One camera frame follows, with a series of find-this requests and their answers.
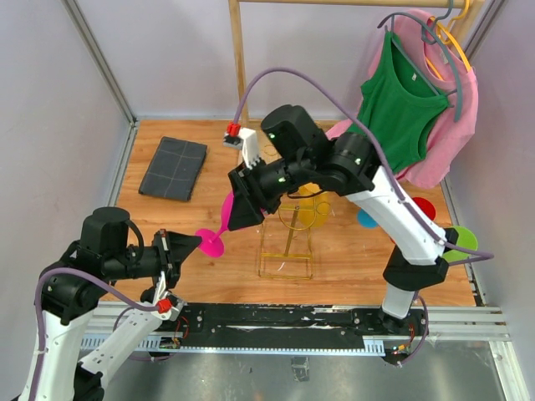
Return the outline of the pink wine glass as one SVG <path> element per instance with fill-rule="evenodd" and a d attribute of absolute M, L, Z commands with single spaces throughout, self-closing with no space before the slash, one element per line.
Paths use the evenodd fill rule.
<path fill-rule="evenodd" d="M 209 257 L 218 258 L 224 254 L 225 246 L 221 235 L 228 230 L 228 223 L 232 212 L 233 193 L 229 193 L 222 203 L 221 224 L 217 231 L 201 228 L 196 235 L 201 238 L 199 249 Z"/>

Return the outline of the yellow wine glass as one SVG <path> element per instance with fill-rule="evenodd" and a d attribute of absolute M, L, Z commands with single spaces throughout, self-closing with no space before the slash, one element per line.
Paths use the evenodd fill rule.
<path fill-rule="evenodd" d="M 331 204 L 327 192 L 320 193 L 319 186 L 313 183 L 303 185 L 298 190 L 298 221 L 305 228 L 323 226 L 331 213 Z"/>

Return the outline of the blue wine glass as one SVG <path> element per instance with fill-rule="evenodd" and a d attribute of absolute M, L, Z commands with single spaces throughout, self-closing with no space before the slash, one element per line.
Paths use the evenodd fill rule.
<path fill-rule="evenodd" d="M 378 226 L 378 223 L 363 209 L 357 213 L 357 222 L 364 228 L 373 229 Z"/>

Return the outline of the red wine glass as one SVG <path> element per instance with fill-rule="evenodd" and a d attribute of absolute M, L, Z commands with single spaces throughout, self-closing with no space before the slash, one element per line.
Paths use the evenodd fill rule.
<path fill-rule="evenodd" d="M 419 196 L 413 197 L 412 200 L 431 221 L 435 220 L 436 208 L 429 200 Z"/>

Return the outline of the green wine glass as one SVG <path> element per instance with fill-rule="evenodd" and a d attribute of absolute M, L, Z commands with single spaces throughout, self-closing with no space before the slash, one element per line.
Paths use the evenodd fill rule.
<path fill-rule="evenodd" d="M 478 250 L 478 240 L 476 238 L 476 235 L 471 230 L 465 228 L 464 226 L 451 226 L 450 228 L 454 230 L 457 234 L 457 246 L 471 251 Z M 445 251 L 442 256 L 442 258 L 448 261 L 449 263 L 462 261 L 469 257 L 471 257 L 470 254 L 458 250 Z"/>

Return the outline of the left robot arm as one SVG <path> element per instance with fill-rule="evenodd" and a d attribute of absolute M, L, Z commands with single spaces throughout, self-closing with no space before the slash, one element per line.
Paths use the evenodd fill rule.
<path fill-rule="evenodd" d="M 159 230 L 146 245 L 130 213 L 100 207 L 84 219 L 81 235 L 40 274 L 34 306 L 38 324 L 20 400 L 101 400 L 112 378 L 157 328 L 172 329 L 185 303 L 172 293 L 181 265 L 199 236 Z M 84 335 L 99 300 L 111 293 L 129 316 L 81 358 Z"/>

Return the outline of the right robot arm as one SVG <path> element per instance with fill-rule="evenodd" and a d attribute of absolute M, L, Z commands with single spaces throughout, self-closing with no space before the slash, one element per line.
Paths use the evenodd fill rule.
<path fill-rule="evenodd" d="M 443 255 L 450 235 L 390 178 L 367 137 L 346 132 L 331 140 L 303 107 L 290 104 L 265 117 L 261 130 L 278 160 L 262 159 L 253 129 L 230 123 L 223 137 L 224 145 L 242 154 L 242 163 L 228 174 L 233 193 L 229 230 L 261 225 L 267 214 L 278 211 L 283 195 L 309 183 L 346 198 L 395 243 L 383 273 L 387 290 L 378 316 L 385 332 L 401 332 L 415 295 L 445 280 Z"/>

